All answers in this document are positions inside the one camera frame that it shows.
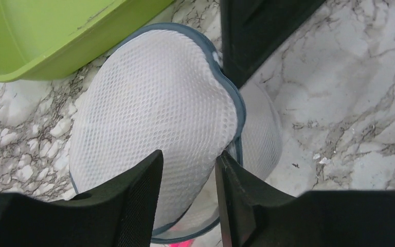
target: mesh laundry bag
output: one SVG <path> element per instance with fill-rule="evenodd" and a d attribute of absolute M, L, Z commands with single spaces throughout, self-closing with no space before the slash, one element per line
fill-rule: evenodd
<path fill-rule="evenodd" d="M 74 188 L 87 191 L 160 149 L 164 169 L 153 241 L 197 237 L 218 223 L 210 177 L 216 157 L 228 148 L 265 179 L 280 155 L 277 114 L 254 85 L 242 89 L 243 101 L 221 73 L 211 42 L 189 27 L 150 25 L 119 47 L 93 79 L 75 119 Z"/>

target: black object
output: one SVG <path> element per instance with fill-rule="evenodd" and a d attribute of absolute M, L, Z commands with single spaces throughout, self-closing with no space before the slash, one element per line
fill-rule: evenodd
<path fill-rule="evenodd" d="M 163 154 L 69 201 L 0 193 L 0 246 L 149 246 Z"/>
<path fill-rule="evenodd" d="M 238 88 L 325 0 L 220 0 L 223 73 Z"/>
<path fill-rule="evenodd" d="M 291 197 L 242 168 L 216 163 L 223 247 L 395 246 L 395 191 L 308 191 Z"/>

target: marble surface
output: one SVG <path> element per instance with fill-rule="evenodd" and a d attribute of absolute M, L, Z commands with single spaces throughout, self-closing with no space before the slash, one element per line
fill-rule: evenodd
<path fill-rule="evenodd" d="M 192 26 L 221 48 L 219 1 L 180 0 L 158 21 Z M 0 83 L 0 192 L 75 194 L 73 117 L 106 56 L 63 80 Z M 295 196 L 395 189 L 395 0 L 327 1 L 250 80 L 265 85 L 283 125 L 268 183 Z M 220 228 L 193 246 L 222 246 Z"/>

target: pink object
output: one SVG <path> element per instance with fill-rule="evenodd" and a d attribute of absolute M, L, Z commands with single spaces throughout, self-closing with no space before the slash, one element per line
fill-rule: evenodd
<path fill-rule="evenodd" d="M 173 243 L 173 244 L 170 244 L 169 246 L 170 247 L 190 247 L 193 242 L 194 242 L 194 239 L 191 239 L 191 240 L 188 240 L 188 241 L 185 241 L 182 243 Z"/>

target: green tray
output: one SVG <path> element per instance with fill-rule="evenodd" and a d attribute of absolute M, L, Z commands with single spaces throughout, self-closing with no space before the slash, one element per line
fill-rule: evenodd
<path fill-rule="evenodd" d="M 0 0 L 0 82 L 66 77 L 173 0 Z"/>

